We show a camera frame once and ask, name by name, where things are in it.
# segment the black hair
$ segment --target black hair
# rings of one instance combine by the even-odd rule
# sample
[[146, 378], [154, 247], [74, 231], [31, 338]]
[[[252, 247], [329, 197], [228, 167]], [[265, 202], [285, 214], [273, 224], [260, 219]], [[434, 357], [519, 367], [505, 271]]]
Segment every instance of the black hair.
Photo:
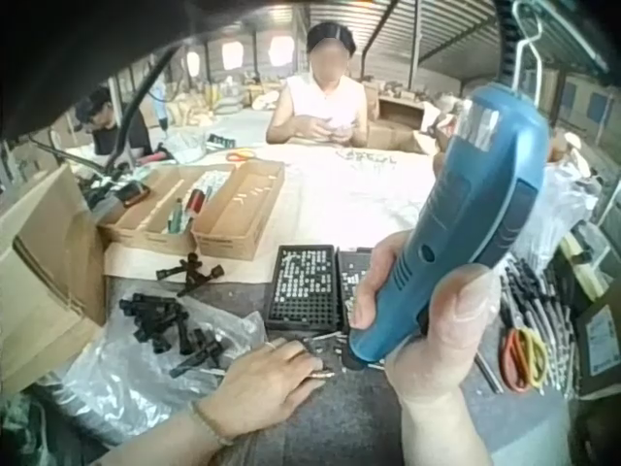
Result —
[[76, 104], [76, 119], [80, 123], [89, 123], [90, 119], [101, 112], [104, 105], [110, 102], [112, 102], [110, 90], [100, 85], [88, 97], [84, 97]]
[[333, 21], [320, 22], [313, 26], [307, 35], [307, 52], [310, 53], [324, 39], [338, 39], [349, 51], [349, 56], [356, 53], [351, 31], [342, 24]]

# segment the blue electric screwdriver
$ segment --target blue electric screwdriver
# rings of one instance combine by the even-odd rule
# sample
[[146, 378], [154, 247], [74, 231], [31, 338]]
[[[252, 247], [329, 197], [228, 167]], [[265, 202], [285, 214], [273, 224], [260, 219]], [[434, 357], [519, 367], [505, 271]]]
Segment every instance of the blue electric screwdriver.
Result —
[[[540, 37], [538, 25], [538, 36], [513, 44], [516, 63], [522, 49]], [[440, 279], [467, 263], [493, 267], [526, 223], [543, 181], [549, 130], [533, 101], [518, 91], [519, 66], [511, 71], [512, 86], [492, 83], [464, 102], [440, 177], [377, 295], [376, 319], [349, 335], [345, 366], [359, 369], [379, 361], [421, 333], [420, 317]]]

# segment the hanger hook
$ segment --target hanger hook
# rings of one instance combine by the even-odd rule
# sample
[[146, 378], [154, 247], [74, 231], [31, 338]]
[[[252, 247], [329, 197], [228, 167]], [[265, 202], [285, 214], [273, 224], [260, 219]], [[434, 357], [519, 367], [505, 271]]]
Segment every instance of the hanger hook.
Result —
[[538, 41], [543, 35], [543, 24], [541, 19], [535, 15], [535, 20], [537, 21], [537, 34], [534, 36], [528, 36], [526, 33], [526, 28], [524, 27], [524, 23], [522, 22], [522, 18], [519, 14], [519, 7], [522, 5], [530, 5], [532, 2], [526, 0], [516, 0], [513, 2], [511, 7], [511, 14], [515, 18], [515, 22], [519, 26], [522, 34], [524, 35], [524, 39], [520, 40], [517, 43], [517, 48], [515, 51], [515, 70], [513, 72], [513, 83], [511, 85], [511, 89], [513, 91], [517, 91], [519, 88], [520, 82], [520, 74], [522, 72], [522, 55], [524, 54], [524, 48], [526, 46], [529, 47], [533, 55], [535, 56], [535, 61], [537, 62], [537, 85], [535, 87], [535, 106], [539, 106], [539, 99], [541, 97], [541, 82], [543, 81], [543, 61], [541, 60], [541, 55], [539, 55], [539, 51], [533, 45], [534, 42]]

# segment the black component tray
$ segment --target black component tray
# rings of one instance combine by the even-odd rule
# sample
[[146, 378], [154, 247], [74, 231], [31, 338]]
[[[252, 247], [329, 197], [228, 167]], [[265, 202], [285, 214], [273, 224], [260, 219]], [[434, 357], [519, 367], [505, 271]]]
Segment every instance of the black component tray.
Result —
[[281, 246], [266, 327], [336, 331], [339, 325], [337, 267], [333, 246]]
[[353, 250], [340, 250], [337, 253], [340, 284], [339, 328], [343, 332], [349, 332], [349, 310], [353, 306], [353, 298], [356, 286], [369, 270], [371, 263], [371, 249], [359, 248]]

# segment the white sleeveless top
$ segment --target white sleeveless top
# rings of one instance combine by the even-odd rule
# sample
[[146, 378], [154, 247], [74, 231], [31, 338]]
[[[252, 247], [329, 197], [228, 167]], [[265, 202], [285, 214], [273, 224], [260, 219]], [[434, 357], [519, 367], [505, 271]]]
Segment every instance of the white sleeveless top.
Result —
[[312, 73], [292, 76], [287, 79], [293, 100], [293, 115], [308, 115], [329, 118], [334, 128], [351, 127], [358, 109], [365, 105], [365, 88], [352, 78], [343, 76], [339, 86], [326, 95], [314, 80]]

